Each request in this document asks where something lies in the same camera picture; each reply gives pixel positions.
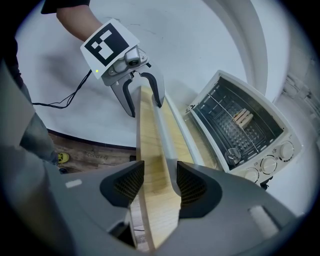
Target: white wall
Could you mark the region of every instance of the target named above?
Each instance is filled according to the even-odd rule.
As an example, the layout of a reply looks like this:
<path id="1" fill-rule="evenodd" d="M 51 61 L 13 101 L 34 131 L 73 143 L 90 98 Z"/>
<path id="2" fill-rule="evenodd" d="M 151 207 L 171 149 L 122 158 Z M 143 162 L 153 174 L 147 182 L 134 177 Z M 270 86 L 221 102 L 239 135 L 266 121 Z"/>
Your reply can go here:
<path id="1" fill-rule="evenodd" d="M 251 0 L 251 2 L 259 17 L 265 39 L 267 82 L 264 95 L 271 102 L 275 102 L 281 94 L 289 68 L 291 46 L 289 17 L 276 0 Z"/>
<path id="2" fill-rule="evenodd" d="M 295 101 L 281 95 L 276 107 L 284 114 L 303 145 L 300 155 L 268 182 L 267 192 L 295 215 L 308 212 L 319 189 L 320 152 L 317 133 Z"/>
<path id="3" fill-rule="evenodd" d="M 217 70 L 246 80 L 232 37 L 201 0 L 91 0 L 90 7 L 101 22 L 118 19 L 140 39 L 141 48 L 161 68 L 166 91 L 178 108 L 192 101 Z M 71 94 L 89 67 L 80 52 L 82 42 L 65 31 L 55 14 L 42 15 L 40 10 L 36 8 L 17 33 L 17 57 L 33 102 L 52 103 Z M 139 83 L 134 82 L 131 91 Z M 66 109 L 35 109 L 54 131 L 136 146 L 136 120 L 93 75 Z"/>

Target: wooden floor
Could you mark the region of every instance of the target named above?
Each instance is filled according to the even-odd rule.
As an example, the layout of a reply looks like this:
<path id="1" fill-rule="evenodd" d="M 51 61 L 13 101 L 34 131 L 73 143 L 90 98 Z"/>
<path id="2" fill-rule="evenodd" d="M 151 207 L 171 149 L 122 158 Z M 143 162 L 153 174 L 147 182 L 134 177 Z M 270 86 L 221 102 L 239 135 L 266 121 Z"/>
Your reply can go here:
<path id="1" fill-rule="evenodd" d="M 69 154 L 69 161 L 59 165 L 60 168 L 65 168 L 68 173 L 90 172 L 100 168 L 116 166 L 128 163 L 130 158 L 133 159 L 136 156 L 135 150 L 110 148 L 75 141 L 51 133 L 49 135 L 53 140 L 56 152 Z M 148 252 L 149 247 L 146 241 L 138 196 L 131 204 L 131 215 L 137 249 Z"/>

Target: wooden board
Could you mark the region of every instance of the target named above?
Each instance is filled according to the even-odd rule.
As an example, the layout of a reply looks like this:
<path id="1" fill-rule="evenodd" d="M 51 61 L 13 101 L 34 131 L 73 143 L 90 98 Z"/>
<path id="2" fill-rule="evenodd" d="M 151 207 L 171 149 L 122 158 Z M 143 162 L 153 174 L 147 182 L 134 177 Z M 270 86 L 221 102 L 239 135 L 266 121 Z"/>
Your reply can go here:
<path id="1" fill-rule="evenodd" d="M 140 89 L 140 106 L 136 109 L 137 160 L 144 160 L 144 184 L 139 201 L 146 240 L 150 250 L 158 248 L 178 225 L 181 198 L 172 188 L 161 139 L 154 117 L 152 90 Z M 193 163 L 178 124 L 164 100 L 162 111 L 170 130 L 178 159 Z"/>

